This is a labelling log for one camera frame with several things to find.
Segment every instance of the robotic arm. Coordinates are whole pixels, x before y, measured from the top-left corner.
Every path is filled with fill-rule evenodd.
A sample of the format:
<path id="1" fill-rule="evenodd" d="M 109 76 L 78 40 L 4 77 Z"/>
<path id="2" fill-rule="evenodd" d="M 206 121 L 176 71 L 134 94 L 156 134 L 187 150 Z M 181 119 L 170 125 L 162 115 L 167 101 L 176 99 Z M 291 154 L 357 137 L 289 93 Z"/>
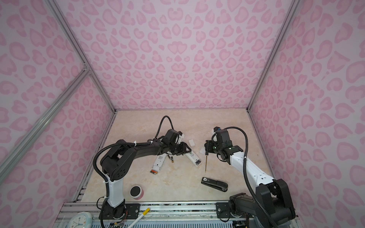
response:
<path id="1" fill-rule="evenodd" d="M 227 131 L 231 128 L 238 129 L 245 135 L 245 152 L 239 146 L 233 146 Z M 255 215 L 264 227 L 277 227 L 294 219 L 295 211 L 288 185 L 282 179 L 275 180 L 247 158 L 246 133 L 237 127 L 222 130 L 215 127 L 214 131 L 212 140 L 207 140 L 204 145 L 206 154 L 220 155 L 222 162 L 227 162 L 241 172 L 252 195 L 251 197 L 246 193 L 240 193 L 231 196 L 228 202 L 230 212 L 239 216 L 244 213 Z"/>
<path id="2" fill-rule="evenodd" d="M 240 130 L 246 139 L 245 152 L 239 146 L 233 146 L 227 129 Z M 101 226 L 104 228 L 103 219 L 126 218 L 125 199 L 123 197 L 123 178 L 127 174 L 133 160 L 148 155 L 161 155 L 171 153 L 181 155 L 191 152 L 189 146 L 182 142 L 184 134 L 173 129 L 168 130 L 165 136 L 148 140 L 146 143 L 128 143 L 119 140 L 115 144 L 106 146 L 100 150 L 93 159 L 95 171 L 104 178 L 107 196 L 104 199 L 99 215 Z M 214 128 L 211 140 L 205 143 L 206 155 L 214 153 L 221 156 L 222 162 L 227 162 L 240 171 L 245 179 L 251 196 L 246 193 L 236 194 L 230 197 L 228 202 L 230 212 L 234 215 L 249 213 L 257 216 L 264 227 L 277 227 L 293 218 L 295 212 L 288 185 L 282 179 L 275 180 L 263 172 L 250 159 L 247 158 L 248 139 L 246 133 L 237 127 L 220 129 Z M 96 165 L 101 153 L 110 149 L 101 159 L 102 171 Z"/>
<path id="3" fill-rule="evenodd" d="M 146 143 L 127 143 L 121 139 L 99 151 L 94 157 L 93 166 L 96 172 L 104 178 L 107 189 L 107 198 L 103 202 L 100 219 L 102 220 L 104 217 L 111 218 L 110 216 L 119 219 L 126 215 L 123 178 L 134 159 L 168 152 L 172 155 L 189 153 L 191 149 L 185 142 L 181 141 L 183 138 L 184 134 L 182 132 L 170 129 L 165 136 L 158 139 L 149 139 Z M 96 166 L 97 157 L 109 148 L 110 150 L 100 161 L 101 172 Z"/>

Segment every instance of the black cable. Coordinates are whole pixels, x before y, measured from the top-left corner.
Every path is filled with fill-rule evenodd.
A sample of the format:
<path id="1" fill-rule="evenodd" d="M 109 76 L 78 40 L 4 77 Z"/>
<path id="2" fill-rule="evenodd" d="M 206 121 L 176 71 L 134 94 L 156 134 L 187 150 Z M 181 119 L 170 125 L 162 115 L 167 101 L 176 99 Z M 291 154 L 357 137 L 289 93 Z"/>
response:
<path id="1" fill-rule="evenodd" d="M 224 223 L 226 223 L 226 222 L 228 222 L 229 221 L 229 219 L 231 218 L 231 210 L 229 209 L 228 210 L 228 219 L 226 220 L 226 221 L 224 221 L 224 220 L 222 220 L 221 218 L 219 218 L 222 222 L 224 222 Z"/>
<path id="2" fill-rule="evenodd" d="M 217 154 L 217 158 L 218 158 L 218 160 L 220 160 L 220 159 L 219 159 L 219 157 L 218 157 L 218 154 Z M 225 160 L 220 160 L 220 161 L 221 161 L 221 162 L 227 162 L 227 161 L 225 161 Z"/>
<path id="3" fill-rule="evenodd" d="M 249 213 L 245 213 L 245 225 L 246 228 L 250 228 L 250 214 Z"/>
<path id="4" fill-rule="evenodd" d="M 146 143 L 137 143 L 137 146 L 147 146 L 147 145 L 150 145 L 151 143 L 149 142 L 146 142 Z M 112 148 L 113 146 L 119 146 L 119 145 L 128 145 L 128 146 L 135 146 L 134 143 L 114 143 L 114 144 L 111 144 L 111 145 L 108 145 L 106 147 L 104 147 L 102 150 L 100 150 L 98 153 L 96 153 L 96 155 L 94 156 L 94 159 L 92 161 L 92 165 L 93 165 L 93 168 L 95 169 L 95 171 L 104 179 L 105 181 L 105 186 L 106 186 L 106 189 L 107 189 L 107 195 L 106 195 L 106 198 L 109 197 L 109 185 L 108 185 L 108 178 L 105 176 L 105 174 L 103 172 L 101 172 L 99 170 L 99 168 L 97 167 L 96 165 L 96 162 L 97 162 L 97 158 L 100 156 L 100 154 L 102 154 L 104 151 L 106 151 L 107 149 L 109 148 Z"/>
<path id="5" fill-rule="evenodd" d="M 96 207 L 99 209 L 99 210 L 101 210 L 101 208 L 97 205 L 98 203 L 99 203 L 99 200 L 101 199 L 101 198 L 103 198 L 104 196 L 102 196 L 102 197 L 100 197 L 97 201 L 96 201 Z"/>
<path id="6" fill-rule="evenodd" d="M 105 198 L 103 201 L 103 204 L 101 205 L 101 210 L 100 210 L 100 224 L 102 228 L 105 228 L 104 223 L 103 223 L 103 212 L 104 212 L 104 207 L 105 204 L 107 203 L 108 198 Z"/>
<path id="7" fill-rule="evenodd" d="M 225 129 L 237 129 L 240 132 L 243 133 L 243 135 L 245 136 L 245 143 L 246 143 L 246 148 L 245 148 L 245 155 L 243 158 L 243 177 L 245 179 L 245 183 L 247 185 L 247 188 L 249 189 L 249 192 L 251 193 L 252 198 L 256 201 L 258 207 L 261 209 L 261 211 L 264 213 L 264 215 L 267 217 L 267 219 L 269 220 L 269 222 L 271 223 L 271 225 L 275 228 L 277 228 L 277 224 L 275 223 L 275 221 L 272 219 L 271 215 L 266 211 L 266 209 L 261 205 L 260 201 L 258 200 L 256 194 L 254 193 L 254 191 L 251 188 L 249 179 L 247 177 L 247 171 L 246 171 L 246 163 L 247 163 L 247 153 L 249 150 L 249 141 L 247 138 L 247 134 L 239 127 L 226 127 Z"/>
<path id="8" fill-rule="evenodd" d="M 162 120 L 161 120 L 161 122 L 160 122 L 160 126 L 158 127 L 158 131 L 157 131 L 156 136 L 155 136 L 155 138 L 156 138 L 156 139 L 157 139 L 157 136 L 158 136 L 158 134 L 159 134 L 159 132 L 160 132 L 162 122 L 164 121 L 164 119 L 165 119 L 166 117 L 167 117 L 167 119 L 169 119 L 170 124 L 171 124 L 171 128 L 174 130 L 174 127 L 172 126 L 172 122 L 171 122 L 170 117 L 168 117 L 168 116 L 164 116 L 164 117 L 162 117 Z"/>

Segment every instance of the clock face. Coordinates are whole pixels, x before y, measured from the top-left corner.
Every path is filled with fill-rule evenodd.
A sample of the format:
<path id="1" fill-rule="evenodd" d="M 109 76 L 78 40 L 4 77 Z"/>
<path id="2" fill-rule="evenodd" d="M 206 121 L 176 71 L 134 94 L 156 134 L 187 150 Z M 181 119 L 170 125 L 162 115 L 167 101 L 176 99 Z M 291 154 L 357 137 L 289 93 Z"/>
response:
<path id="1" fill-rule="evenodd" d="M 79 215 L 74 217 L 70 222 L 70 228 L 84 228 L 86 226 L 86 216 Z"/>

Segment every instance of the screwdriver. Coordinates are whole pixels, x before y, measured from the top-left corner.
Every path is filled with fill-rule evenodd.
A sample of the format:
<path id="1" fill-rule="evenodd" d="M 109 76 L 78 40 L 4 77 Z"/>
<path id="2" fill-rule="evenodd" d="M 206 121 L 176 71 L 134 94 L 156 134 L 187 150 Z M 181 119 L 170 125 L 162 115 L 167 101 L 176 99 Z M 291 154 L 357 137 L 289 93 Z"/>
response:
<path id="1" fill-rule="evenodd" d="M 208 152 L 205 152 L 205 172 L 207 172 Z"/>

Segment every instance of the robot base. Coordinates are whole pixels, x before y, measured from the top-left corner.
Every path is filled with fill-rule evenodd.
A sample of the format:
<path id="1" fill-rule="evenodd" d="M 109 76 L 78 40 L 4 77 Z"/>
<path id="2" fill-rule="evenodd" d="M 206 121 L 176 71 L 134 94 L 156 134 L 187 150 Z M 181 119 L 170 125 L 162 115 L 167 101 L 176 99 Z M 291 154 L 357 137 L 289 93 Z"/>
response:
<path id="1" fill-rule="evenodd" d="M 140 204 L 125 204 L 124 202 L 115 208 L 106 203 L 103 210 L 103 220 L 124 219 L 125 216 L 124 214 L 127 211 L 128 211 L 127 219 L 138 218 Z"/>

